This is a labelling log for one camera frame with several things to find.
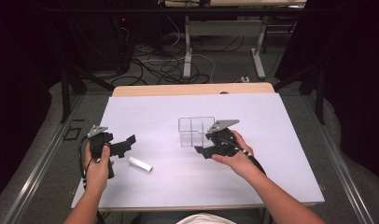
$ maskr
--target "wooden table edge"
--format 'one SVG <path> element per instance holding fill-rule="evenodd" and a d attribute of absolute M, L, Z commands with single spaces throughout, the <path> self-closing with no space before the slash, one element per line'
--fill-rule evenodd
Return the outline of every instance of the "wooden table edge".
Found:
<path fill-rule="evenodd" d="M 274 93 L 271 83 L 219 83 L 186 85 L 120 86 L 112 96 L 204 95 L 221 93 Z"/>

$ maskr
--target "floor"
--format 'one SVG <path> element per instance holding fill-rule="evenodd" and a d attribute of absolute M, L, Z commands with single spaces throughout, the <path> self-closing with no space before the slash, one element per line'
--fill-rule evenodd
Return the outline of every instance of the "floor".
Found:
<path fill-rule="evenodd" d="M 253 38 L 241 36 L 194 36 L 193 73 L 191 79 L 180 77 L 183 41 L 173 37 L 165 50 L 175 57 L 149 53 L 152 47 L 137 45 L 130 71 L 123 76 L 97 73 L 98 77 L 114 85 L 171 84 L 172 81 L 189 83 L 232 83 L 248 77 L 250 82 L 276 83 L 274 78 L 280 58 L 290 35 L 268 36 L 267 49 L 261 54 L 266 79 L 257 78 L 249 48 Z M 68 130 L 79 127 L 89 130 L 100 122 L 106 100 L 111 92 L 85 80 L 86 95 L 71 94 L 72 115 L 61 124 L 62 98 L 60 84 L 50 89 L 52 105 L 43 126 L 17 173 L 0 196 L 0 223 L 62 223 L 70 212 L 70 203 L 79 176 L 77 155 L 73 148 L 77 142 L 65 138 Z M 340 126 L 332 106 L 325 101 L 326 125 L 317 123 L 312 113 L 314 96 L 300 96 L 293 83 L 279 93 L 287 107 L 293 126 L 305 154 L 321 183 L 326 202 L 313 207 L 328 223 L 379 223 L 379 180 L 363 167 L 350 161 L 339 151 Z M 136 213 L 104 214 L 107 223 L 130 223 Z"/>

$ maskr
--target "desk leg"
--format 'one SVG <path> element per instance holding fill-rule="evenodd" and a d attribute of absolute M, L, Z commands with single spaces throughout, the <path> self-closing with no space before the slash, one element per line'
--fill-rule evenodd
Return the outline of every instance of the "desk leg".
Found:
<path fill-rule="evenodd" d="M 266 78 L 265 72 L 264 72 L 263 67 L 262 67 L 262 62 L 261 62 L 261 58 L 260 58 L 260 51 L 262 49 L 262 40 L 265 36 L 265 30 L 266 30 L 267 24 L 268 24 L 268 18 L 263 17 L 262 18 L 262 24 L 260 27 L 259 38 L 257 40 L 257 46 L 255 49 L 251 49 L 251 53 L 253 55 L 253 61 L 254 61 L 254 64 L 256 65 L 257 75 L 259 76 L 259 79 L 265 79 Z"/>
<path fill-rule="evenodd" d="M 186 16 L 186 60 L 184 63 L 184 77 L 190 77 L 192 49 L 190 48 L 190 18 Z"/>

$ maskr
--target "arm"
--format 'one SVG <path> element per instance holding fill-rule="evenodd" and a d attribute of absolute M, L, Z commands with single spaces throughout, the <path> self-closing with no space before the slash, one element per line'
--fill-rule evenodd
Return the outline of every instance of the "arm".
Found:
<path fill-rule="evenodd" d="M 91 158 L 90 145 L 85 148 L 85 162 L 90 162 L 87 173 L 87 187 L 76 207 L 64 223 L 93 223 L 102 193 L 107 186 L 110 148 L 103 147 L 102 158 L 96 162 Z"/>
<path fill-rule="evenodd" d="M 253 154 L 253 149 L 246 144 L 242 135 L 235 131 L 232 133 L 239 146 Z M 229 165 L 235 173 L 245 179 L 259 194 L 276 223 L 324 223 L 312 210 L 280 189 L 242 151 L 233 157 L 213 155 L 213 160 Z"/>

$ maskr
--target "white shirt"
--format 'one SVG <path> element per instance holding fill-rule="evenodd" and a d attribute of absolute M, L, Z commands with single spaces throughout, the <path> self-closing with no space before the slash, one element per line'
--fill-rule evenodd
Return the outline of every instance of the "white shirt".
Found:
<path fill-rule="evenodd" d="M 229 221 L 226 218 L 218 217 L 215 215 L 207 214 L 207 213 L 200 213 L 196 215 L 192 215 L 189 217 L 186 217 L 184 219 L 181 219 L 176 224 L 235 224 L 232 221 Z"/>

